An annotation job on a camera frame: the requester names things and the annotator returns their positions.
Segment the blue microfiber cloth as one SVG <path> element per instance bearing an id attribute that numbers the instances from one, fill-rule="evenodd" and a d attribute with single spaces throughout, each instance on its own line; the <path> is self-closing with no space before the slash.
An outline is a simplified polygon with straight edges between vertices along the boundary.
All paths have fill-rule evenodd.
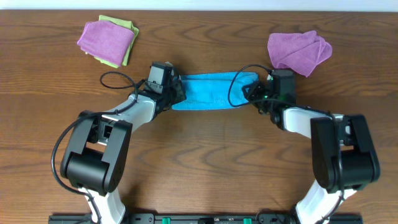
<path id="1" fill-rule="evenodd" d="M 225 110 L 248 101 L 242 87 L 259 80 L 254 72 L 224 72 L 184 75 L 181 77 L 187 99 L 172 106 L 173 110 Z"/>

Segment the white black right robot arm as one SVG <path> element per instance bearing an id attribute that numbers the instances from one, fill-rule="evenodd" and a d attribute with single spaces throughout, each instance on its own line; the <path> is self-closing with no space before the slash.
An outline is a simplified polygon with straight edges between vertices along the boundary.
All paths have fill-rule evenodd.
<path id="1" fill-rule="evenodd" d="M 366 118 L 298 105 L 290 70 L 271 70 L 266 81 L 246 85 L 242 91 L 248 103 L 268 114 L 279 129 L 311 140 L 315 181 L 310 190 L 289 213 L 269 215 L 261 223 L 362 223 L 360 215 L 337 210 L 381 174 Z"/>

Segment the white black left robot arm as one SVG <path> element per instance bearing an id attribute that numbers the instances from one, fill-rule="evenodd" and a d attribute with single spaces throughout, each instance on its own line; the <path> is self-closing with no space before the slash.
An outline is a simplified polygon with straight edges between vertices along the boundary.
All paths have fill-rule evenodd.
<path id="1" fill-rule="evenodd" d="M 64 130 L 70 139 L 55 179 L 71 183 L 66 189 L 83 195 L 91 212 L 52 215 L 49 223 L 129 223 L 118 185 L 124 173 L 131 134 L 158 114 L 186 99 L 178 71 L 169 62 L 153 62 L 148 78 L 131 83 L 133 92 L 117 107 L 104 112 L 82 111 Z"/>

